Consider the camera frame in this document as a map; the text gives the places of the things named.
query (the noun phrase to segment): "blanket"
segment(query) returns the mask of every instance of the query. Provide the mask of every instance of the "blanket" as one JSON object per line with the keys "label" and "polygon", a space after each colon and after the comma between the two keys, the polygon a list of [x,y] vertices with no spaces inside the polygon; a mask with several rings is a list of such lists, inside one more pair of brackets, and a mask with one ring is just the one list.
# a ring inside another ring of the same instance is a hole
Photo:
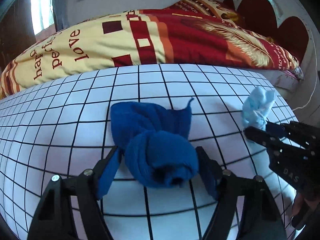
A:
{"label": "blanket", "polygon": [[273,70],[299,66],[288,51],[239,27],[230,14],[228,19],[214,14],[210,0],[192,2],[197,10],[132,10],[59,31],[7,65],[0,96],[77,73],[129,65],[191,63]]}

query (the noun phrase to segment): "checkered surface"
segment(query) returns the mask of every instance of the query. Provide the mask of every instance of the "checkered surface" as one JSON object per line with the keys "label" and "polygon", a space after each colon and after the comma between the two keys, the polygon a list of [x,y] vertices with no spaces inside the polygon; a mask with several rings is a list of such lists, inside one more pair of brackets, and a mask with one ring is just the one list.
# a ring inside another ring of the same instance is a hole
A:
{"label": "checkered surface", "polygon": [[[140,65],[87,72],[26,89],[0,101],[0,212],[25,240],[40,196],[54,174],[76,176],[105,158],[114,145],[111,105],[136,101],[182,109],[191,97],[189,140],[237,176],[263,176],[286,227],[295,190],[268,168],[265,148],[241,133],[242,104],[256,87],[275,90],[261,74],[192,64]],[[297,120],[278,94],[268,120]],[[239,197],[230,240],[241,220]],[[72,198],[79,238],[85,240],[77,199]],[[216,207],[199,176],[182,188],[145,188],[121,164],[99,202],[115,240],[196,240]]]}

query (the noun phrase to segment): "crumpled light blue cloth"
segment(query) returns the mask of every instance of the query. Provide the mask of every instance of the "crumpled light blue cloth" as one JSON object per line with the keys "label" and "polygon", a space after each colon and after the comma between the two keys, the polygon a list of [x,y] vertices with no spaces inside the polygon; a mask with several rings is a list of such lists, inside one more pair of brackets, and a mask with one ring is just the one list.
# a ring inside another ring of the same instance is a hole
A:
{"label": "crumpled light blue cloth", "polygon": [[276,91],[256,87],[242,106],[242,123],[244,128],[253,126],[266,130],[266,118],[276,100]]}

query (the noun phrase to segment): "screw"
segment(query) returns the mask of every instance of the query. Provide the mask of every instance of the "screw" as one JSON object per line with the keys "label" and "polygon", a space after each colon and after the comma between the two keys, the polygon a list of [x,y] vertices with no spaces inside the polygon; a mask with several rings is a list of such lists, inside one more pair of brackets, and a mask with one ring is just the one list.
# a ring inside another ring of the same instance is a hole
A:
{"label": "screw", "polygon": [[59,175],[53,175],[53,176],[51,177],[51,180],[54,181],[54,182],[58,181],[59,179],[60,179],[60,176],[59,176]]}
{"label": "screw", "polygon": [[226,175],[226,176],[230,176],[232,174],[232,172],[227,170],[227,169],[225,169],[225,170],[222,171],[222,174]]}
{"label": "screw", "polygon": [[257,176],[254,176],[254,179],[257,181],[257,182],[263,182],[263,177],[257,175]]}
{"label": "screw", "polygon": [[90,176],[92,173],[93,173],[93,170],[91,170],[91,169],[86,169],[86,170],[83,172],[83,174],[84,174],[85,176]]}

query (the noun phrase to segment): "white cable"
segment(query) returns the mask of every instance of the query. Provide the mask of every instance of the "white cable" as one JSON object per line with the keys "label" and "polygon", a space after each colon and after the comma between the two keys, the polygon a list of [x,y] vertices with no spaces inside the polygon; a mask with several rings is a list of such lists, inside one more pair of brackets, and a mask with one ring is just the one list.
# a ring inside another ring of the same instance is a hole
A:
{"label": "white cable", "polygon": [[312,98],[312,96],[313,96],[313,93],[315,92],[316,86],[317,86],[317,80],[318,80],[317,52],[316,52],[316,45],[315,45],[315,41],[314,41],[314,39],[313,39],[313,34],[312,34],[312,30],[311,30],[311,29],[310,29],[310,32],[311,32],[311,36],[312,36],[313,46],[314,46],[314,48],[315,48],[315,57],[316,57],[316,83],[315,83],[315,88],[313,89],[313,92],[312,92],[312,94],[311,94],[311,96],[310,96],[310,98],[309,98],[309,101],[308,101],[304,106],[302,106],[302,107],[297,107],[297,108],[295,108],[295,109],[292,109],[292,111],[305,108],[305,107],[310,103],[311,98]]}

